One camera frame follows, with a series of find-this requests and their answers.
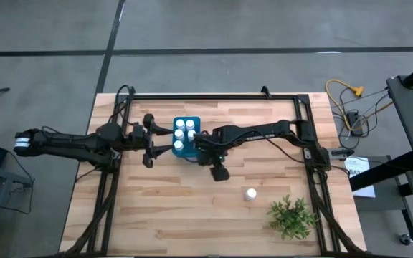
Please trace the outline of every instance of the wooden table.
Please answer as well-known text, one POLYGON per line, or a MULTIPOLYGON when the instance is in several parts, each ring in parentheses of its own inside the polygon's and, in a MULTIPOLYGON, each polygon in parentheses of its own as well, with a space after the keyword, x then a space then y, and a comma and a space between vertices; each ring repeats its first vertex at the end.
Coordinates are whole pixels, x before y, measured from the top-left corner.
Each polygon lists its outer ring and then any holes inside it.
MULTIPOLYGON (((308 94, 320 144, 337 148, 327 95, 308 94)), ((97 96, 88 133, 108 121, 114 97, 97 96)), ((146 113, 153 113, 157 124, 165 128, 171 128, 175 116, 198 115, 201 129, 208 131, 228 124, 250 126, 295 118, 293 103, 288 100, 144 100, 134 101, 130 121, 141 122, 146 113)), ((156 136, 154 142, 170 144, 171 136, 156 136)), ((275 142, 293 157, 303 159, 300 148, 283 139, 275 142)), ((232 149, 224 163, 231 177, 222 182, 213 181, 208 167, 188 163, 171 152, 155 160, 152 169, 144 167, 141 161, 142 152, 124 153, 109 255, 320 254, 315 232, 303 241, 282 241, 268 226, 270 217, 266 213, 272 201, 290 194, 292 200, 303 197, 310 203, 310 194, 304 165, 291 161, 267 141, 232 149), (248 188, 257 190, 254 201, 243 199, 248 188)), ((340 161, 334 163, 342 166, 340 161)), ((77 176, 91 168, 87 163, 81 164, 77 176)), ((328 175, 335 218, 355 244, 366 249, 346 174, 333 169, 328 175)), ((99 172, 93 172, 76 183, 61 251, 71 247, 89 224, 99 179, 99 172)), ((325 221, 323 227, 330 244, 325 221)))

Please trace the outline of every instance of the green plant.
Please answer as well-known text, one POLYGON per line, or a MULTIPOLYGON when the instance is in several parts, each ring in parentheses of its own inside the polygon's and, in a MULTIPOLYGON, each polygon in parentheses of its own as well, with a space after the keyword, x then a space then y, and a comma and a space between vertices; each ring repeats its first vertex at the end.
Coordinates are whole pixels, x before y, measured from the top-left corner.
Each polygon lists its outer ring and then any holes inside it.
POLYGON ((281 233, 281 239, 285 237, 293 239, 306 239, 311 230, 309 226, 315 226, 317 218, 304 202, 304 198, 297 199, 294 206, 291 207, 290 195, 283 197, 283 203, 272 202, 271 211, 267 215, 272 214, 274 221, 269 223, 270 227, 281 233))

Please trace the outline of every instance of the white cap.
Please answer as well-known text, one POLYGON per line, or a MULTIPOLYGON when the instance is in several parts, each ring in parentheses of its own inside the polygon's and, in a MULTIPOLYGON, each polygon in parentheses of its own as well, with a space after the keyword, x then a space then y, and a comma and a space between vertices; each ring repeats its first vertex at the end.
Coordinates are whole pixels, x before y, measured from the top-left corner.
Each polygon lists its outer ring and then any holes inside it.
POLYGON ((183 143, 180 140, 177 140, 173 146, 175 147, 175 150, 181 151, 183 149, 183 143))
POLYGON ((192 141, 194 139, 194 134, 194 130, 190 130, 189 132, 187 132, 187 138, 189 139, 189 141, 192 141))
POLYGON ((247 201, 254 200, 256 198, 256 195, 257 195, 256 190, 254 190, 253 188, 250 188, 245 192, 245 199, 247 201))
POLYGON ((183 141, 184 140, 183 130, 181 130, 181 129, 175 130, 175 138, 178 139, 178 140, 183 141))
POLYGON ((184 121, 182 119, 176 121, 176 128, 184 130, 184 121))
POLYGON ((186 121, 186 129, 187 130, 193 130, 195 127, 194 121, 193 120, 187 120, 186 121))

